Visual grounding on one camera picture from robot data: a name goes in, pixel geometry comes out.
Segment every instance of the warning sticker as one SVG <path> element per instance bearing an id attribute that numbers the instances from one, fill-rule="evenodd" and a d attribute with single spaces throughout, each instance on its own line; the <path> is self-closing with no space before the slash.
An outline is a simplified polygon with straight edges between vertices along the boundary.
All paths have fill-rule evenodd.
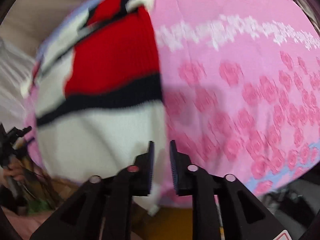
<path id="1" fill-rule="evenodd" d="M 282 233 L 280 233 L 279 236 L 277 236 L 273 240 L 292 240 L 292 239 L 291 239 L 288 231 L 287 230 L 283 230 Z"/>

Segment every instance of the yellow surface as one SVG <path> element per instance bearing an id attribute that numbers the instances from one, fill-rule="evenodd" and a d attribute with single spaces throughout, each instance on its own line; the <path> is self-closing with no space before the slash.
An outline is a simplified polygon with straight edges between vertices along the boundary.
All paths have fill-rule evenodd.
<path id="1" fill-rule="evenodd" d="M 161 208 L 133 231 L 143 240 L 192 240 L 192 209 Z"/>

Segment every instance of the pink floral fabric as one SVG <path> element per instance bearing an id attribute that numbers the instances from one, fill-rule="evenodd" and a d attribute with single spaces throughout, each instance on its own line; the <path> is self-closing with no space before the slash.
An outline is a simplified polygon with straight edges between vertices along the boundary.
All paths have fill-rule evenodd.
<path id="1" fill-rule="evenodd" d="M 156 0 L 151 20 L 168 143 L 255 195 L 316 164 L 320 40 L 293 1 Z"/>
<path id="2" fill-rule="evenodd" d="M 38 89 L 36 87 L 33 87 L 30 90 L 30 95 L 25 99 L 24 107 L 27 113 L 27 116 L 24 120 L 24 126 L 32 127 L 32 131 L 27 133 L 24 138 L 28 141 L 32 138 L 37 139 L 37 132 L 36 132 L 36 115 L 35 115 L 35 105 L 36 101 L 38 99 Z M 32 160 L 39 166 L 44 168 L 41 153 L 38 147 L 37 140 L 34 140 L 32 143 L 28 145 L 28 152 Z"/>

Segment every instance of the person's hand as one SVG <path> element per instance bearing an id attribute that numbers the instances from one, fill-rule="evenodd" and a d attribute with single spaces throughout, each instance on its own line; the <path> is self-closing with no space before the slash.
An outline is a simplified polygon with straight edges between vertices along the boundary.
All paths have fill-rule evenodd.
<path id="1" fill-rule="evenodd" d="M 10 164 L 8 165 L 10 169 L 3 169 L 3 176 L 6 177 L 12 176 L 16 181 L 23 181 L 23 168 L 18 159 L 12 158 Z"/>

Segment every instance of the metal screw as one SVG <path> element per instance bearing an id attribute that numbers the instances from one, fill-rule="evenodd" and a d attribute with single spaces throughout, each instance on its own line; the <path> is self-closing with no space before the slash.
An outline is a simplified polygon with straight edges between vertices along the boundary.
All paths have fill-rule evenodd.
<path id="1" fill-rule="evenodd" d="M 227 180 L 227 181 L 230 181 L 230 182 L 233 182 L 233 181 L 236 180 L 236 177 L 235 177 L 234 175 L 232 175 L 232 174 L 228 174 L 228 175 L 226 176 L 226 180 Z"/>
<path id="2" fill-rule="evenodd" d="M 100 177 L 100 176 L 92 176 L 92 177 L 89 179 L 89 181 L 90 181 L 91 183 L 96 184 L 96 183 L 99 183 L 99 182 L 101 181 L 101 177 Z"/>
<path id="3" fill-rule="evenodd" d="M 196 165 L 189 165 L 189 166 L 188 166 L 188 170 L 189 170 L 189 171 L 197 171 L 197 170 L 198 170 L 198 166 L 196 166 Z"/>
<path id="4" fill-rule="evenodd" d="M 137 172 L 139 171 L 139 167 L 138 166 L 135 166 L 135 165 L 131 165 L 128 167 L 127 169 L 129 172 Z"/>

